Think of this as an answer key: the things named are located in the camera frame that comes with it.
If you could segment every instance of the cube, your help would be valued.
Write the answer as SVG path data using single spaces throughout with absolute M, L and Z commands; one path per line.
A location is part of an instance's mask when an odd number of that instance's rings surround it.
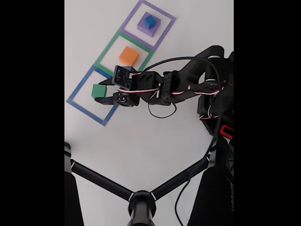
M 138 58 L 139 52 L 129 46 L 126 46 L 119 56 L 119 60 L 126 66 L 134 66 Z
M 156 20 L 152 15 L 149 15 L 144 19 L 144 23 L 148 29 L 156 25 Z
M 107 93 L 107 87 L 105 85 L 93 84 L 92 97 L 105 97 Z
M 148 18 L 149 16 L 151 16 L 153 19 L 155 19 L 155 25 L 152 28 L 148 28 L 149 26 L 146 25 L 145 19 Z M 137 29 L 145 34 L 147 34 L 148 36 L 153 37 L 154 34 L 156 33 L 156 31 L 158 30 L 158 28 L 160 27 L 161 24 L 161 20 L 153 15 L 151 15 L 148 12 L 145 12 L 145 14 L 143 15 L 143 17 L 141 18 L 141 20 L 139 21 L 139 23 L 137 24 Z

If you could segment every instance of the square outline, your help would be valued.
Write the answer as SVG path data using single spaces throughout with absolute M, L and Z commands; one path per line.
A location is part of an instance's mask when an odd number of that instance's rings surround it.
M 137 40 L 127 36 L 126 34 L 124 34 L 121 31 L 117 31 L 113 38 L 110 40 L 109 44 L 104 48 L 104 50 L 102 51 L 102 53 L 99 55 L 99 57 L 95 60 L 93 66 L 99 68 L 100 70 L 106 72 L 107 74 L 109 74 L 111 77 L 114 75 L 114 72 L 109 70 L 108 68 L 106 68 L 105 66 L 101 65 L 99 62 L 103 59 L 103 57 L 107 54 L 107 52 L 109 51 L 109 49 L 111 48 L 111 46 L 114 44 L 114 42 L 116 41 L 116 39 L 121 36 L 122 38 L 130 41 L 131 43 L 135 44 L 136 46 L 138 46 L 139 48 L 143 49 L 144 51 L 148 52 L 149 54 L 147 55 L 146 59 L 143 61 L 142 65 L 139 67 L 138 71 L 141 71 L 145 68 L 145 66 L 147 65 L 147 63 L 149 62 L 150 58 L 152 57 L 152 55 L 154 54 L 154 51 L 152 51 L 151 49 L 147 48 L 146 46 L 144 46 L 143 44 L 139 43 Z
M 153 8 L 154 10 L 158 11 L 159 13 L 167 16 L 168 18 L 171 19 L 170 23 L 168 24 L 168 26 L 166 27 L 166 29 L 163 31 L 162 35 L 160 36 L 160 38 L 158 39 L 157 43 L 152 46 L 149 43 L 141 40 L 140 38 L 138 38 L 137 36 L 131 34 L 130 32 L 126 31 L 124 28 L 127 25 L 127 23 L 130 21 L 130 19 L 133 17 L 133 15 L 135 14 L 135 12 L 137 11 L 137 9 L 141 6 L 141 4 L 147 5 L 150 8 Z M 137 5 L 135 5 L 135 7 L 133 8 L 132 12 L 127 16 L 126 20 L 122 23 L 121 27 L 119 28 L 119 31 L 123 32 L 124 34 L 126 34 L 127 36 L 129 36 L 130 38 L 140 42 L 141 44 L 145 45 L 146 47 L 148 47 L 149 49 L 156 51 L 156 49 L 159 47 L 159 45 L 161 44 L 162 40 L 165 38 L 165 36 L 167 35 L 168 31 L 170 30 L 170 28 L 172 27 L 172 25 L 174 24 L 176 18 L 172 15 L 170 15 L 169 13 L 159 9 L 158 7 L 154 6 L 153 4 L 149 3 L 146 0 L 139 0 L 139 2 L 137 3 Z
M 93 71 L 96 71 L 98 73 L 100 73 L 101 75 L 103 75 L 106 78 L 111 78 L 111 76 L 109 74 L 107 74 L 106 72 L 102 71 L 101 69 L 95 67 L 94 65 L 89 69 L 89 71 L 86 73 L 86 75 L 83 77 L 83 79 L 80 81 L 80 83 L 77 85 L 77 87 L 75 88 L 75 90 L 72 92 L 72 94 L 70 95 L 70 97 L 67 99 L 67 103 L 71 104 L 73 107 L 77 108 L 78 110 L 80 110 L 81 112 L 83 112 L 84 114 L 86 114 L 87 116 L 89 116 L 90 118 L 94 119 L 95 121 L 99 122 L 100 124 L 102 124 L 103 126 L 105 126 L 107 124 L 107 122 L 109 121 L 110 117 L 114 114 L 114 112 L 117 109 L 117 105 L 114 105 L 112 107 L 112 109 L 110 110 L 110 112 L 108 113 L 108 115 L 105 117 L 104 120 L 98 118 L 96 115 L 92 114 L 90 111 L 86 110 L 85 108 L 83 108 L 82 106 L 80 106 L 79 104 L 75 103 L 73 101 L 73 98 L 76 96 L 76 94 L 78 93 L 78 91 L 80 90 L 80 88 L 84 85 L 84 83 L 86 82 L 86 80 L 89 78 L 89 76 L 91 75 L 91 73 Z

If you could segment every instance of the green cube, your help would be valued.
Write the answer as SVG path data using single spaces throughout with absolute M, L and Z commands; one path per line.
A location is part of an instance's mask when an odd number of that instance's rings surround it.
M 92 97 L 105 97 L 107 93 L 107 87 L 105 85 L 93 84 Z

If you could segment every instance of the orange cube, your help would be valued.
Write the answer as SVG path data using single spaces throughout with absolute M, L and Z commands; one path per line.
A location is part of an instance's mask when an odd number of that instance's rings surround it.
M 119 56 L 119 60 L 124 63 L 126 66 L 134 66 L 139 57 L 139 52 L 126 46 Z

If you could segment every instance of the tripod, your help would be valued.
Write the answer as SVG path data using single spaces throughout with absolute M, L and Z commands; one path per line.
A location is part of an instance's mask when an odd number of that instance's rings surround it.
M 234 182 L 229 158 L 234 157 L 233 142 L 218 137 L 208 156 L 197 161 L 151 192 L 137 191 L 117 184 L 71 159 L 71 147 L 65 142 L 65 226 L 83 225 L 76 182 L 72 172 L 129 201 L 127 226 L 155 226 L 156 201 L 178 186 L 203 173 L 188 225 L 232 225 L 234 223 Z

